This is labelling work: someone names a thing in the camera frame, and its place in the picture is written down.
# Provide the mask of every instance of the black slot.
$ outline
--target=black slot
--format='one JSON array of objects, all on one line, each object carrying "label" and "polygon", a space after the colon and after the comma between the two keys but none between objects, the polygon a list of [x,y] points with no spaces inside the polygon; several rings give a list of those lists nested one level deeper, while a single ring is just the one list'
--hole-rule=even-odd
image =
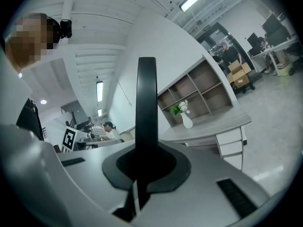
[{"label": "black slot", "polygon": [[62,161],[62,165],[64,167],[66,166],[71,166],[71,165],[74,165],[74,164],[78,164],[80,162],[83,162],[85,161],[83,158],[79,157],[79,158],[74,158],[74,159],[71,159],[71,160],[66,160],[66,161]]},{"label": "black slot", "polygon": [[257,207],[248,199],[248,197],[237,187],[237,185],[231,180],[226,179],[217,182],[224,195],[228,198],[232,206],[241,216],[245,218],[255,210]]}]

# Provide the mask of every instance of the black pole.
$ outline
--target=black pole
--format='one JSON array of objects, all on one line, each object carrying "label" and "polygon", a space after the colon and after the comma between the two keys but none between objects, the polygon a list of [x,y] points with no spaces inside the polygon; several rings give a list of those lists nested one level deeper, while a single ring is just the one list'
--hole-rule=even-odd
[{"label": "black pole", "polygon": [[156,59],[141,57],[138,64],[135,136],[136,179],[140,208],[149,199],[146,187],[154,164],[157,164],[157,100]]}]

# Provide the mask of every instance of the white drawer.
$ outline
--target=white drawer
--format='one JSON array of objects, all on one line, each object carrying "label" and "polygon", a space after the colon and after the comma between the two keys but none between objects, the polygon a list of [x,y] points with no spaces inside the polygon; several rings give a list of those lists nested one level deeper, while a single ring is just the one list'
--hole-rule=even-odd
[{"label": "white drawer", "polygon": [[222,134],[217,134],[217,140],[219,145],[231,143],[237,140],[241,140],[241,131],[240,128],[228,131]]},{"label": "white drawer", "polygon": [[219,146],[221,155],[224,157],[225,155],[237,153],[242,151],[242,141],[236,141],[233,143],[225,144],[225,145],[220,145]]},{"label": "white drawer", "polygon": [[226,157],[224,158],[224,160],[227,161],[232,166],[234,166],[235,168],[239,170],[242,169],[242,154],[233,157]]}]

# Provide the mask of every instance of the box flap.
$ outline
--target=box flap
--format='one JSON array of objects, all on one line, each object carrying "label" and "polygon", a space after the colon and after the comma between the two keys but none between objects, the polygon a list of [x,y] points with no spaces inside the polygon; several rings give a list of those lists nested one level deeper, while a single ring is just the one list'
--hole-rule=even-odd
[{"label": "box flap", "polygon": [[251,71],[250,66],[247,63],[244,63],[242,65],[242,69],[244,71],[245,74],[249,73]]},{"label": "box flap", "polygon": [[228,68],[233,75],[236,74],[238,71],[242,70],[242,67],[238,61],[234,61],[228,66]]},{"label": "box flap", "polygon": [[227,80],[228,80],[229,83],[233,82],[232,73],[229,73],[226,77],[227,77]]},{"label": "box flap", "polygon": [[232,79],[233,79],[233,81],[236,81],[238,78],[243,77],[244,75],[245,75],[245,72],[243,70],[240,70],[232,76]]}]

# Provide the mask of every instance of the desk leg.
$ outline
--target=desk leg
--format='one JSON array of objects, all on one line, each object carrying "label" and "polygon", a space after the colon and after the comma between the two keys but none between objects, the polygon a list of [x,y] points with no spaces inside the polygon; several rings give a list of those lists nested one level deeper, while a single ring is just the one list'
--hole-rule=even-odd
[{"label": "desk leg", "polygon": [[275,59],[273,57],[273,54],[271,52],[268,52],[268,55],[270,56],[270,58],[271,58],[271,60],[272,60],[272,62],[274,64],[274,67],[276,69],[276,75],[279,77],[280,76],[280,72],[279,72],[279,69],[278,69],[278,67],[276,65]]}]

